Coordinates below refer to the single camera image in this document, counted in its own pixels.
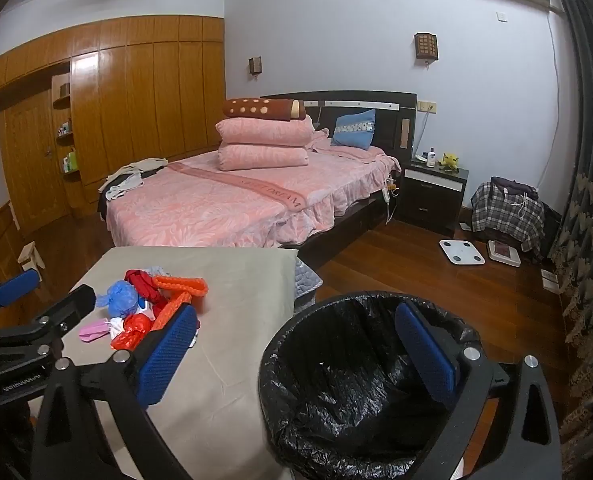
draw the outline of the black garbage bag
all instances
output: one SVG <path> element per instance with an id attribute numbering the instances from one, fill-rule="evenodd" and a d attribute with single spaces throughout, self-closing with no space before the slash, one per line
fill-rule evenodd
<path id="1" fill-rule="evenodd" d="M 316 304 L 279 330 L 263 355 L 259 396 L 277 459 L 310 479 L 395 479 L 439 424 L 432 400 L 394 328 L 401 301 L 455 341 L 478 333 L 429 301 L 361 292 Z"/>

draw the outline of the black headboard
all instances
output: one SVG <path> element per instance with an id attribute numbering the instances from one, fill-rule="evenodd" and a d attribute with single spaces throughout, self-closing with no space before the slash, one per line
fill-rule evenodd
<path id="1" fill-rule="evenodd" d="M 318 129 L 328 128 L 334 133 L 336 120 L 346 114 L 358 114 L 376 108 L 376 127 L 373 146 L 378 146 L 388 155 L 396 157 L 401 165 L 409 162 L 414 143 L 417 95 L 402 92 L 379 92 L 371 90 L 328 90 L 321 92 L 295 92 L 264 96 L 268 99 L 298 99 L 305 101 L 311 120 L 320 123 Z M 401 137 L 407 132 L 407 139 Z"/>

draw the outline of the beige tablecloth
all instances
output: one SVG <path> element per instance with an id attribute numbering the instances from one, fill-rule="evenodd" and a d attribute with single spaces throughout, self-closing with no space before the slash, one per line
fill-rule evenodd
<path id="1" fill-rule="evenodd" d="M 295 262 L 296 251 L 283 249 L 114 248 L 77 284 L 105 294 L 126 270 L 151 266 L 208 282 L 198 341 L 163 400 L 148 409 L 194 480 L 289 477 L 266 447 L 257 378 L 264 349 L 292 316 Z M 105 308 L 96 309 L 81 326 L 105 316 Z M 101 362 L 112 354 L 108 336 L 83 343 L 77 328 L 64 343 L 64 355 L 78 365 Z M 141 478 L 109 407 L 97 402 L 97 409 L 121 470 Z"/>

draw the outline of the electrical outlet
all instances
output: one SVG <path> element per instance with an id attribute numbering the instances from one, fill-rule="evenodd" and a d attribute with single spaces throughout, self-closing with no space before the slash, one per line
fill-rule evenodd
<path id="1" fill-rule="evenodd" d="M 431 114 L 436 113 L 436 103 L 432 101 L 418 101 L 417 110 L 419 112 L 429 112 Z"/>

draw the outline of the wall sconce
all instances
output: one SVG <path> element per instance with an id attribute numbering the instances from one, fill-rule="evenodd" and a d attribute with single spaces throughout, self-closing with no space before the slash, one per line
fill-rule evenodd
<path id="1" fill-rule="evenodd" d="M 259 78 L 259 74 L 263 72 L 263 63 L 259 57 L 250 57 L 250 75 L 254 76 L 254 79 Z"/>
<path id="2" fill-rule="evenodd" d="M 425 59 L 425 63 L 438 61 L 438 42 L 436 36 L 429 32 L 417 32 L 414 35 L 417 59 Z"/>

